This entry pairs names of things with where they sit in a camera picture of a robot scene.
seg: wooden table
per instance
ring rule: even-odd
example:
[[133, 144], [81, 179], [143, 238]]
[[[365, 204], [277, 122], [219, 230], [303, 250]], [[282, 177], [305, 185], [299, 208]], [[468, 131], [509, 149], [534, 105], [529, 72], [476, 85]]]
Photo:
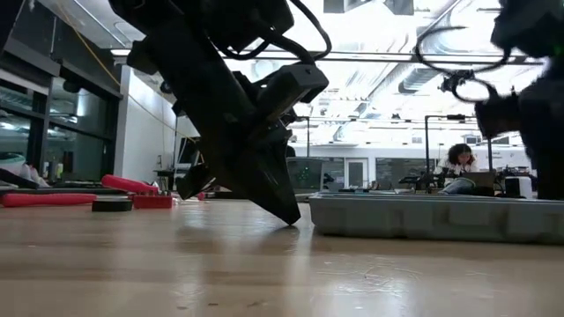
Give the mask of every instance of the wooden table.
[[564, 249], [315, 234], [251, 203], [0, 210], [0, 315], [564, 316]]

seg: black tape roll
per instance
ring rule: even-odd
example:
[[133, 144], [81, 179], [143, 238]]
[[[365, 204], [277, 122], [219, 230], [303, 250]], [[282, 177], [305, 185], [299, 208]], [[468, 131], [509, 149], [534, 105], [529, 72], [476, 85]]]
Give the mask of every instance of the black tape roll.
[[133, 202], [129, 199], [101, 199], [92, 203], [92, 212], [124, 212], [133, 209]]

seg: person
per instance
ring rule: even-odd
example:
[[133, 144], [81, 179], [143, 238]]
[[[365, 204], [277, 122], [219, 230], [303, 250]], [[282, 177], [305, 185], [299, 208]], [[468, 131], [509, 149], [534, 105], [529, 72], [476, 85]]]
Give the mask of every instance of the person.
[[446, 158], [439, 161], [434, 169], [434, 174], [460, 176], [463, 173], [478, 172], [476, 158], [472, 155], [472, 149], [468, 144], [455, 144], [449, 149]]

